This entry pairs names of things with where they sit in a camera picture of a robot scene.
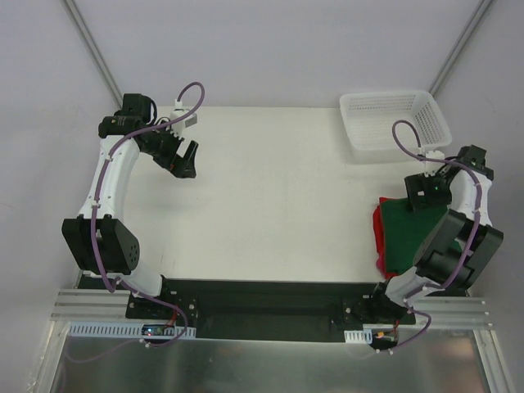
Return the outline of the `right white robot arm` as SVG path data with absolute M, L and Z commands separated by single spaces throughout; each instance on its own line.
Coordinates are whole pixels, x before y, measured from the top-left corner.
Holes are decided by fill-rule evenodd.
M 487 212 L 493 180 L 486 150 L 471 145 L 432 175 L 406 177 L 406 198 L 379 201 L 373 231 L 386 279 L 364 302 L 372 322 L 396 322 L 423 297 L 477 280 L 504 239 Z

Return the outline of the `red t shirt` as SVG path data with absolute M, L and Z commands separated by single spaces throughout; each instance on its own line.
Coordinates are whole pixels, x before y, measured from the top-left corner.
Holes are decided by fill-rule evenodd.
M 385 201 L 389 201 L 389 198 L 381 196 L 378 200 L 378 205 L 373 211 L 373 233 L 375 239 L 375 247 L 377 252 L 377 258 L 379 255 L 383 255 L 385 259 L 385 236 L 384 236 L 384 225 L 382 220 L 381 206 Z

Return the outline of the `pink t shirt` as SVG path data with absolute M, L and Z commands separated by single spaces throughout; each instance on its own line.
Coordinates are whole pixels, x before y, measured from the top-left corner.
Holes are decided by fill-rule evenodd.
M 385 259 L 383 255 L 378 256 L 376 266 L 382 275 L 386 274 L 386 264 L 385 264 Z

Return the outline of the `green t shirt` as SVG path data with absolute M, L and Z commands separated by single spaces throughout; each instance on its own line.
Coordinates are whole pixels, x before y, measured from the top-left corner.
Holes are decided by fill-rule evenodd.
M 447 206 L 412 211 L 407 198 L 385 201 L 381 206 L 385 236 L 386 276 L 401 275 L 413 266 L 414 256 L 439 223 Z

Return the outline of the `white plastic basket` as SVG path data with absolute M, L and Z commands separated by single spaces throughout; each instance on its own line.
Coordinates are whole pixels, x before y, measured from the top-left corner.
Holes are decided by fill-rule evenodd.
M 347 93 L 339 106 L 352 160 L 359 164 L 409 160 L 396 139 L 413 153 L 437 151 L 452 142 L 445 117 L 426 91 Z

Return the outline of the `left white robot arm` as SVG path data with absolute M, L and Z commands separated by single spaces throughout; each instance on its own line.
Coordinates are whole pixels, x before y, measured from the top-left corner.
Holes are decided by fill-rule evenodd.
M 164 293 L 164 279 L 141 261 L 137 237 L 124 225 L 124 202 L 130 175 L 139 155 L 175 178 L 195 178 L 198 144 L 191 141 L 183 154 L 183 131 L 197 123 L 195 109 L 180 97 L 168 117 L 158 116 L 154 101 L 126 93 L 123 105 L 98 125 L 100 151 L 88 196 L 74 218 L 64 219 L 61 232 L 81 270 L 101 278 L 111 290 L 127 287 L 135 296 L 146 294 L 145 309 L 155 318 L 168 316 L 173 298 Z

